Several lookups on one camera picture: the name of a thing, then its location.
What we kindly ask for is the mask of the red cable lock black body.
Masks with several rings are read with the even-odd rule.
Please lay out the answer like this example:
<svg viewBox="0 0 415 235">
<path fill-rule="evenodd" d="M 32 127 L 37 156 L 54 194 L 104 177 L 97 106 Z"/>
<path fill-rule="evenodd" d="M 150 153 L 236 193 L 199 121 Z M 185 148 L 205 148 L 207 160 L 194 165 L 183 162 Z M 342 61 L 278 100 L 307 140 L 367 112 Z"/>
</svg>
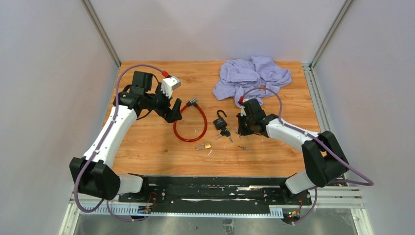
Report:
<svg viewBox="0 0 415 235">
<path fill-rule="evenodd" d="M 195 121 L 195 117 L 191 116 L 190 121 L 184 121 L 183 123 L 180 123 L 181 126 L 179 126 L 179 130 L 177 128 L 178 122 L 176 121 L 173 123 L 173 132 L 175 136 L 183 142 L 199 141 L 208 130 L 208 118 L 202 107 L 198 104 L 197 98 L 192 98 L 186 104 L 184 104 L 180 109 L 180 113 L 183 114 L 183 112 L 190 107 L 197 109 L 202 120 Z"/>
</svg>

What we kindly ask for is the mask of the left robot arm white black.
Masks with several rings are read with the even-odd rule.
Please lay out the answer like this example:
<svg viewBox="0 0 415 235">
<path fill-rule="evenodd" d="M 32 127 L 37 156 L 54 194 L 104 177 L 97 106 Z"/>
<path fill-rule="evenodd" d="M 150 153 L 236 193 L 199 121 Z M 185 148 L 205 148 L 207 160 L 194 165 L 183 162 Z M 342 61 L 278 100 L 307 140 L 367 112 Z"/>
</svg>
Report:
<svg viewBox="0 0 415 235">
<path fill-rule="evenodd" d="M 164 79 L 151 93 L 152 73 L 135 71 L 132 83 L 117 93 L 110 116 L 92 146 L 81 158 L 73 158 L 69 169 L 78 193 L 112 200 L 116 195 L 131 193 L 138 202 L 150 196 L 148 179 L 138 174 L 118 175 L 112 170 L 115 155 L 132 124 L 143 110 L 154 111 L 167 123 L 182 119 L 182 101 L 170 104 L 173 92 L 181 82 L 175 76 L 164 74 Z"/>
</svg>

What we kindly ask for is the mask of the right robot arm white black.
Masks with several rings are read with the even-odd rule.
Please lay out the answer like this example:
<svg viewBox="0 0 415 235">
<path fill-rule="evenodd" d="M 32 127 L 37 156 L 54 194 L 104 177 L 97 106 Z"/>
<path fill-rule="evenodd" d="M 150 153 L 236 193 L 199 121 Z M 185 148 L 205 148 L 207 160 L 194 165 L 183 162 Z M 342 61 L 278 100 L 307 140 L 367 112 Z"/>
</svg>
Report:
<svg viewBox="0 0 415 235">
<path fill-rule="evenodd" d="M 261 135 L 282 141 L 299 150 L 305 169 L 280 184 L 280 198 L 286 204 L 298 200 L 300 193 L 313 187 L 325 187 L 348 171 L 348 161 L 334 134 L 329 131 L 307 131 L 269 114 L 256 99 L 244 99 L 237 115 L 238 134 Z"/>
</svg>

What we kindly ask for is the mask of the black padlock body with shackle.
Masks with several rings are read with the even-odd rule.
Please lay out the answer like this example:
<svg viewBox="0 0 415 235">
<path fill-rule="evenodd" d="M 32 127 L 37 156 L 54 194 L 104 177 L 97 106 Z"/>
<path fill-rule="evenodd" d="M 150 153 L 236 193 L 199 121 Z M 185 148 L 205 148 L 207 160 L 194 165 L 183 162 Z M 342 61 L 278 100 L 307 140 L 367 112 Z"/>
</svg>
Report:
<svg viewBox="0 0 415 235">
<path fill-rule="evenodd" d="M 228 124 L 226 123 L 225 119 L 221 116 L 221 114 L 224 117 L 227 117 L 227 115 L 223 110 L 217 110 L 216 114 L 217 114 L 218 118 L 213 121 L 213 124 L 214 124 L 216 130 L 224 131 Z"/>
</svg>

